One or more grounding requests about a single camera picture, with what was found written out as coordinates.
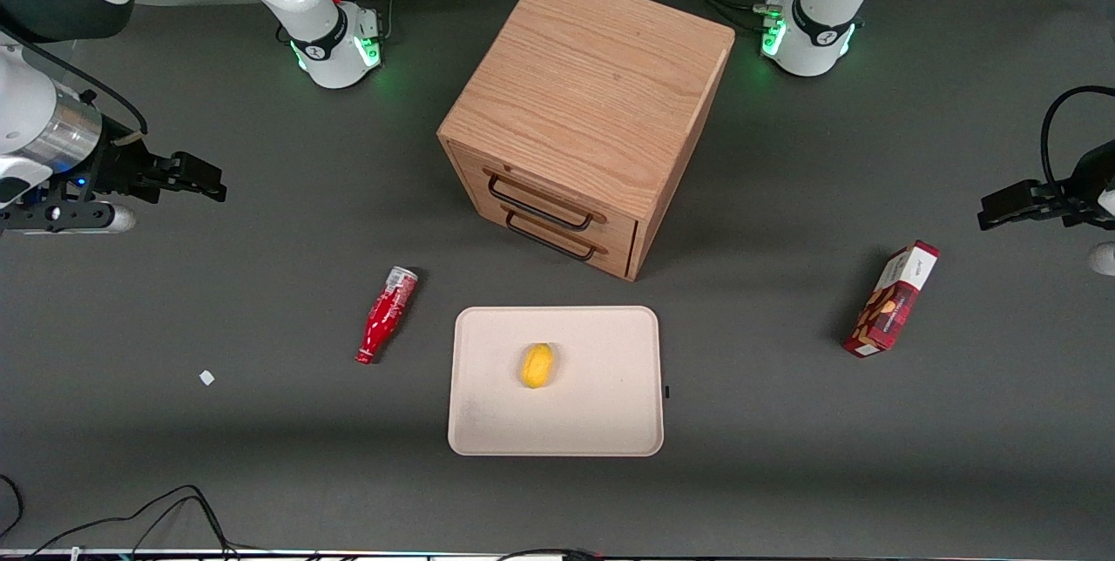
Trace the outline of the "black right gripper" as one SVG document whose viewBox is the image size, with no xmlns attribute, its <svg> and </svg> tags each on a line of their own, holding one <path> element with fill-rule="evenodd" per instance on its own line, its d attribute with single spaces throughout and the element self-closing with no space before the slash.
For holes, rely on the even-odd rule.
<svg viewBox="0 0 1115 561">
<path fill-rule="evenodd" d="M 64 200 L 93 201 L 99 195 L 122 195 L 159 203 L 162 192 L 198 194 L 226 200 L 222 172 L 187 152 L 171 159 L 151 153 L 143 141 L 128 145 L 100 143 L 88 159 L 71 171 L 56 173 L 54 193 Z"/>
</svg>

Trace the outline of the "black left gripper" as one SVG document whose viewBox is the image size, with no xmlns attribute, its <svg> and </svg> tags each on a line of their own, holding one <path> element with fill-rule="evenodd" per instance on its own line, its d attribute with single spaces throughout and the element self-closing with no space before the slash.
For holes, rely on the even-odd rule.
<svg viewBox="0 0 1115 561">
<path fill-rule="evenodd" d="M 1044 184 L 1020 180 L 981 199 L 978 223 L 981 231 L 995 230 L 1024 220 L 1060 219 L 1064 228 L 1090 225 L 1113 228 L 1112 181 L 1114 180 L 1114 141 L 1084 153 L 1072 175 L 1055 180 L 1049 159 L 1049 144 L 1043 141 L 1043 172 L 1051 188 L 1051 203 L 1044 204 Z"/>
</svg>

